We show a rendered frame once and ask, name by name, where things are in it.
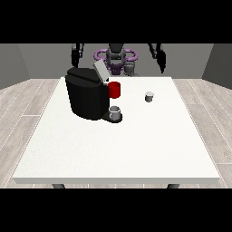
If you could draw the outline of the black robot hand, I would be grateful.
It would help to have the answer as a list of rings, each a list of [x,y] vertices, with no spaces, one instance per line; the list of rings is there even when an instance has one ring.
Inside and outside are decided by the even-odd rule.
[[[164,73],[164,70],[166,68],[166,54],[162,50],[157,52],[157,63],[160,68],[160,71]]]
[[[73,67],[78,67],[79,65],[79,59],[80,59],[80,55],[77,51],[72,51],[72,66]]]

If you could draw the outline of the pale grey machine lid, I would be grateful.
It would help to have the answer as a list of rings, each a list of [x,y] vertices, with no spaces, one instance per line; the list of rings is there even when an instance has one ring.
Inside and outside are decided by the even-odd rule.
[[[110,74],[103,62],[103,60],[99,60],[97,62],[95,62],[93,65],[94,70],[98,73],[100,79],[102,82],[107,82]]]

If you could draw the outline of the black coffee machine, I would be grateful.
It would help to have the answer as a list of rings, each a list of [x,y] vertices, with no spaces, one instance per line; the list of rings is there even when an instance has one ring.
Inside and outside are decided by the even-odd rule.
[[[65,75],[66,88],[72,112],[85,120],[113,121],[109,117],[110,98],[108,83],[103,83],[94,69],[73,67]]]

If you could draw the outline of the red pod holder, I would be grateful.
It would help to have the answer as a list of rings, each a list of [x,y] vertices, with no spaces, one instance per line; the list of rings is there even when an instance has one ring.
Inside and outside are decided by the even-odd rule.
[[[121,96],[121,84],[119,82],[109,82],[109,97],[117,99]]]

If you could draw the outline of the small grey cup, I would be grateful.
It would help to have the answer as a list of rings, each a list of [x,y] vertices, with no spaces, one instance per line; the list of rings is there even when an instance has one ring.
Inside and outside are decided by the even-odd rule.
[[[120,118],[121,116],[121,109],[118,106],[111,106],[109,108],[109,117],[113,120],[116,121]]]

